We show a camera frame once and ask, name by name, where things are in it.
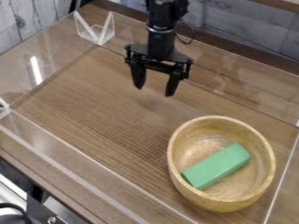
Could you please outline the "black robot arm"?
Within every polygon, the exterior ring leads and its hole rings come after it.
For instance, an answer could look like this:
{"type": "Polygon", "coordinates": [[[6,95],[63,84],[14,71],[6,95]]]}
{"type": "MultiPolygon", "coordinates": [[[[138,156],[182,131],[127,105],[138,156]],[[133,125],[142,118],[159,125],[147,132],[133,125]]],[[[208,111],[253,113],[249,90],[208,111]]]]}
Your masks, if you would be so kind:
{"type": "Polygon", "coordinates": [[[165,96],[173,96],[180,82],[190,78],[193,59],[176,49],[177,22],[188,14],[189,0],[146,0],[147,43],[126,46],[126,63],[135,87],[146,84],[146,70],[169,74],[165,96]]]}

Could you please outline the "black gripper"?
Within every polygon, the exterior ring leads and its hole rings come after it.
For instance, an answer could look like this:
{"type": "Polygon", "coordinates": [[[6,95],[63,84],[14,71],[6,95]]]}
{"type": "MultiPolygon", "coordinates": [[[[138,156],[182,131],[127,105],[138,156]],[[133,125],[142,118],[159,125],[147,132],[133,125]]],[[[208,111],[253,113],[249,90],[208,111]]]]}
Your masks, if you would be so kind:
{"type": "Polygon", "coordinates": [[[176,29],[169,31],[149,28],[146,44],[126,46],[126,63],[130,65],[135,87],[146,84],[149,69],[169,74],[166,96],[176,94],[181,80],[190,77],[193,59],[176,49],[176,29]]]}

